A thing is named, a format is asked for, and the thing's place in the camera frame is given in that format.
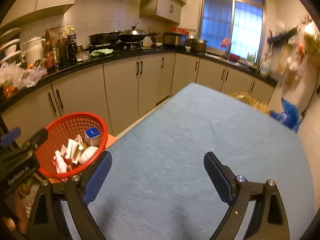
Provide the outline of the pink paper box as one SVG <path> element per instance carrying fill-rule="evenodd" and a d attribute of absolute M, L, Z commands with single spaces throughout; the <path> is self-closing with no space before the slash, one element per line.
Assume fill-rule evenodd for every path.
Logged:
<path fill-rule="evenodd" d="M 53 164 L 56 168 L 57 174 L 63 174 L 67 172 L 67 163 L 64 160 L 66 150 L 55 151 L 53 156 Z"/>

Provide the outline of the white sock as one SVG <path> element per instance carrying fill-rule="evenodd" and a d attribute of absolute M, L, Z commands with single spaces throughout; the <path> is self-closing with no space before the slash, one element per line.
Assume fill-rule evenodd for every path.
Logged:
<path fill-rule="evenodd" d="M 89 161 L 89 159 L 92 158 L 92 156 L 95 154 L 95 152 L 97 151 L 97 147 L 95 146 L 89 146 L 88 148 L 86 148 L 80 155 L 79 159 L 78 159 L 78 163 L 79 164 L 84 164 L 87 161 Z"/>

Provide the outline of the long white medicine box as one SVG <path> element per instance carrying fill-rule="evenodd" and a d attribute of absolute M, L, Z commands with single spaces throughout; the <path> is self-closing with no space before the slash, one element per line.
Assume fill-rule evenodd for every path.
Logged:
<path fill-rule="evenodd" d="M 68 139 L 65 159 L 70 160 L 73 164 L 78 164 L 78 159 L 84 150 L 82 136 L 78 134 L 75 139 Z"/>

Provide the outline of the white green medicine box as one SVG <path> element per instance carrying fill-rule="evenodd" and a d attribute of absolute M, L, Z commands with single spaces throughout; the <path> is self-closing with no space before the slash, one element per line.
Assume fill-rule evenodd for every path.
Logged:
<path fill-rule="evenodd" d="M 101 142 L 101 133 L 97 128 L 92 127 L 90 129 L 85 130 L 85 142 L 87 146 L 98 147 Z"/>

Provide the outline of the clear plastic bags on counter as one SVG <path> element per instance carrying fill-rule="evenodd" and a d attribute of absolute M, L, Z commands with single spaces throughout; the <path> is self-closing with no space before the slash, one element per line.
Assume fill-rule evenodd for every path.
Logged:
<path fill-rule="evenodd" d="M 22 69 L 14 63 L 3 63 L 1 65 L 1 86 L 10 85 L 18 90 L 22 88 L 30 88 L 47 75 L 47 69 L 43 66 L 32 69 Z"/>

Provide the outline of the blue tablecloth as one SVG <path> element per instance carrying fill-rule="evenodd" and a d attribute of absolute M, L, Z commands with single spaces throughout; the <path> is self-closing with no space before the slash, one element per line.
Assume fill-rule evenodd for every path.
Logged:
<path fill-rule="evenodd" d="M 203 164 L 212 151 L 250 181 L 273 179 L 291 239 L 314 218 L 313 181 L 299 136 L 234 98 L 194 83 L 123 135 L 88 205 L 107 239 L 209 239 L 227 211 Z"/>

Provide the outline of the yellow plastic bag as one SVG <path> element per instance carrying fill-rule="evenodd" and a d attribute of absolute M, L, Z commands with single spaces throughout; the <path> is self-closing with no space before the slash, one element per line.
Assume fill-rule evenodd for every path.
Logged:
<path fill-rule="evenodd" d="M 270 110 L 268 109 L 268 106 L 266 103 L 256 100 L 255 98 L 250 96 L 248 93 L 236 92 L 236 93 L 228 94 L 228 96 L 236 100 L 239 100 L 251 106 L 253 109 L 256 109 L 257 111 L 260 111 L 266 115 L 270 114 Z"/>

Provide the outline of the white kettle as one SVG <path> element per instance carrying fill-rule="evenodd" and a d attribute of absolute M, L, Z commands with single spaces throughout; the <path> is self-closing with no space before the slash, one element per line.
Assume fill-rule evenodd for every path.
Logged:
<path fill-rule="evenodd" d="M 22 57 L 26 59 L 27 66 L 34 66 L 37 60 L 44 59 L 44 44 L 45 39 L 41 37 L 34 37 L 29 41 L 21 44 Z"/>

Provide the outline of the blue plastic bag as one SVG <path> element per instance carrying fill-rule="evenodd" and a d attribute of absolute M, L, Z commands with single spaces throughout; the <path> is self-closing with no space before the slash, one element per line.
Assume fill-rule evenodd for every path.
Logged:
<path fill-rule="evenodd" d="M 298 133 L 300 122 L 299 113 L 295 105 L 291 104 L 284 98 L 281 98 L 283 112 L 278 113 L 273 110 L 269 112 L 270 117 L 274 118 L 295 133 Z"/>

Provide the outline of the detergent bottle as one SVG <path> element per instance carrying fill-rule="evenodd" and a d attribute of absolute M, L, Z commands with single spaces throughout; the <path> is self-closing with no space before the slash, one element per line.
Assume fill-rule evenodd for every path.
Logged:
<path fill-rule="evenodd" d="M 254 53 L 253 52 L 248 52 L 248 54 L 247 54 L 247 64 L 249 66 L 254 66 L 256 58 L 257 58 L 257 52 L 256 51 Z"/>

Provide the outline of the black frying pan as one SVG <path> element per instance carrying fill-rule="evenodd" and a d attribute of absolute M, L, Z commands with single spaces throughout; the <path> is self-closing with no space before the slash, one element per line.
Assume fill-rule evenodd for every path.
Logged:
<path fill-rule="evenodd" d="M 98 46 L 103 44 L 115 44 L 119 40 L 121 31 L 112 31 L 108 33 L 99 33 L 89 35 L 89 43 L 92 46 Z"/>

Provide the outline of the dark cooking pot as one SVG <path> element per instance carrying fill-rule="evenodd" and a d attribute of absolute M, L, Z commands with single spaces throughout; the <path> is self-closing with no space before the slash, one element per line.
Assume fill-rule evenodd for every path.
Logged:
<path fill-rule="evenodd" d="M 204 53 L 207 50 L 207 41 L 197 38 L 196 36 L 188 36 L 185 45 L 196 53 Z"/>

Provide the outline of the hanging plastic bags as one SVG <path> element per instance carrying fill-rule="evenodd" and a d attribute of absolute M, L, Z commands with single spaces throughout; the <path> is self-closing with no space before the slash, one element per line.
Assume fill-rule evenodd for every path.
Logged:
<path fill-rule="evenodd" d="M 299 83 L 307 66 L 319 67 L 319 30 L 314 21 L 304 21 L 294 30 L 297 32 L 287 43 L 291 46 L 290 53 L 281 65 L 287 86 Z"/>

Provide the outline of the window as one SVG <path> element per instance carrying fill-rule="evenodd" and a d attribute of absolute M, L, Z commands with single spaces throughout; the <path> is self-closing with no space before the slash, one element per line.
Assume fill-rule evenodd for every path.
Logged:
<path fill-rule="evenodd" d="M 265 21 L 265 0 L 202 0 L 200 38 L 207 48 L 247 59 L 248 52 L 261 51 Z M 228 37 L 231 46 L 221 48 Z"/>

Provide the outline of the upper wall cabinet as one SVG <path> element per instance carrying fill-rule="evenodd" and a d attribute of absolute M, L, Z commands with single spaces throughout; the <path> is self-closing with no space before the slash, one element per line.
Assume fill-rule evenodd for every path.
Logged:
<path fill-rule="evenodd" d="M 139 16 L 180 24 L 182 5 L 176 0 L 140 0 Z"/>

